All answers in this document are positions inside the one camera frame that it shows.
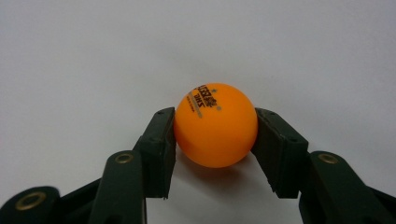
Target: orange ping pong ball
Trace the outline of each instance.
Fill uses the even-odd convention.
[[[220,168],[242,160],[256,140],[258,120],[244,93],[209,83],[187,93],[177,107],[174,132],[192,161]]]

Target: metal screw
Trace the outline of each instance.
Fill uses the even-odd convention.
[[[123,153],[120,154],[118,157],[116,157],[116,162],[119,164],[127,163],[130,162],[131,160],[134,159],[134,156],[128,153]]]
[[[29,210],[43,203],[46,198],[47,194],[44,192],[33,192],[19,199],[15,204],[15,208],[20,211]]]
[[[318,157],[324,161],[327,162],[329,164],[336,164],[338,162],[337,158],[335,158],[334,156],[330,155],[330,154],[320,154],[318,155]]]

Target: ping pong ball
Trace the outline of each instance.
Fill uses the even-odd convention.
[[[177,107],[174,133],[184,154],[211,168],[242,160],[256,140],[258,120],[244,93],[209,83],[187,93]]]

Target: printed logo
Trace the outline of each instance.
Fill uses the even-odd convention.
[[[189,102],[190,109],[192,112],[197,112],[198,117],[201,118],[203,115],[200,108],[213,108],[221,110],[221,106],[218,105],[218,101],[213,94],[218,92],[218,90],[210,90],[206,85],[195,88],[190,91],[187,95],[187,101]]]

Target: bolt hole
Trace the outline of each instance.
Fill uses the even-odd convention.
[[[329,163],[329,164],[336,164],[338,162],[337,158],[335,158],[334,156],[332,156],[330,154],[323,153],[323,154],[318,155],[318,157],[322,161]]]
[[[15,208],[20,211],[32,209],[46,200],[47,194],[41,191],[30,193],[19,199]]]
[[[134,158],[133,155],[128,154],[128,153],[123,153],[120,154],[118,157],[116,157],[116,162],[119,164],[127,163],[130,162]]]

